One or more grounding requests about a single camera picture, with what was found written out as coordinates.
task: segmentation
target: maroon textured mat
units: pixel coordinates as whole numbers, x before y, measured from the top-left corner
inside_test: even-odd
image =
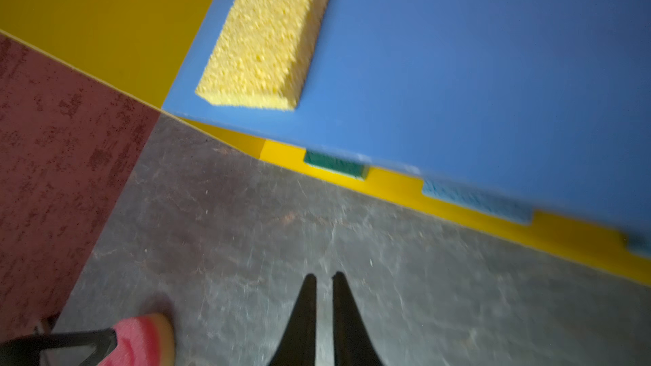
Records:
[[[158,116],[0,35],[0,341],[61,311]]]

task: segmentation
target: yellow panel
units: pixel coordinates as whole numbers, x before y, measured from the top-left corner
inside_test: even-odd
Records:
[[[0,0],[0,31],[160,108],[212,0]]]
[[[180,120],[187,123],[188,125],[194,126],[209,136],[215,137],[220,142],[224,142],[231,147],[234,147],[237,150],[248,154],[249,156],[255,157],[256,159],[260,158],[260,153],[262,152],[262,147],[264,146],[265,139],[249,136],[248,134],[234,132],[232,130],[226,130],[225,128],[221,127],[207,125],[205,123],[195,122],[189,119]]]
[[[424,196],[422,179],[371,167],[365,181],[303,162],[304,149],[267,140],[261,160],[330,183],[450,220],[457,224],[546,251],[577,263],[651,285],[651,261],[630,254],[622,235],[586,222],[536,211],[530,226],[513,224]]]

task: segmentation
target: blue board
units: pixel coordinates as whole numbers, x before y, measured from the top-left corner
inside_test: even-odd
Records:
[[[330,0],[294,112],[194,94],[232,1],[164,110],[651,234],[651,0]]]

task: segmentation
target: blue sponge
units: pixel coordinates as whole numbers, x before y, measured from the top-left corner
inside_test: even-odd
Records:
[[[530,205],[447,181],[425,180],[422,193],[427,197],[440,199],[517,224],[529,225],[533,219],[533,207]]]

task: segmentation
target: sponge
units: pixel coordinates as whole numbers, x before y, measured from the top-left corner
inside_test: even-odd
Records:
[[[235,0],[196,94],[213,105],[293,110],[328,0]]]
[[[321,168],[335,174],[346,175],[358,180],[366,179],[369,167],[353,161],[346,161],[310,150],[305,151],[303,162],[308,166]]]
[[[118,346],[99,366],[173,366],[174,333],[162,314],[123,319],[113,326]]]

